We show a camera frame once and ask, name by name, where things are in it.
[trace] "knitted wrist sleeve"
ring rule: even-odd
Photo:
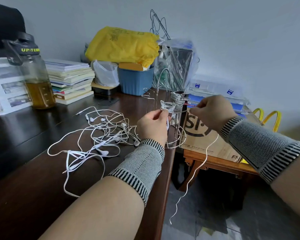
[[[146,206],[152,186],[161,172],[164,155],[162,145],[152,139],[144,139],[109,175],[134,188]]]
[[[300,156],[300,141],[269,131],[240,116],[228,121],[220,135],[269,184]]]

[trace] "yellow liquid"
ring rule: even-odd
[[[29,83],[25,82],[33,107],[48,109],[56,105],[50,82]]]

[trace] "yellow plastic bag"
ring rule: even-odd
[[[89,60],[139,63],[150,66],[158,56],[159,35],[123,28],[104,27],[89,44]]]

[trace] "blue container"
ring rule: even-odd
[[[144,88],[151,88],[154,68],[147,71],[133,71],[118,68],[121,91],[126,94],[141,96]]]

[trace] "gray tiled floor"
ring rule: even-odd
[[[200,171],[187,195],[171,183],[162,240],[294,240],[300,239],[297,216],[263,181],[249,188],[242,210],[229,210],[229,188],[234,175],[209,169]]]

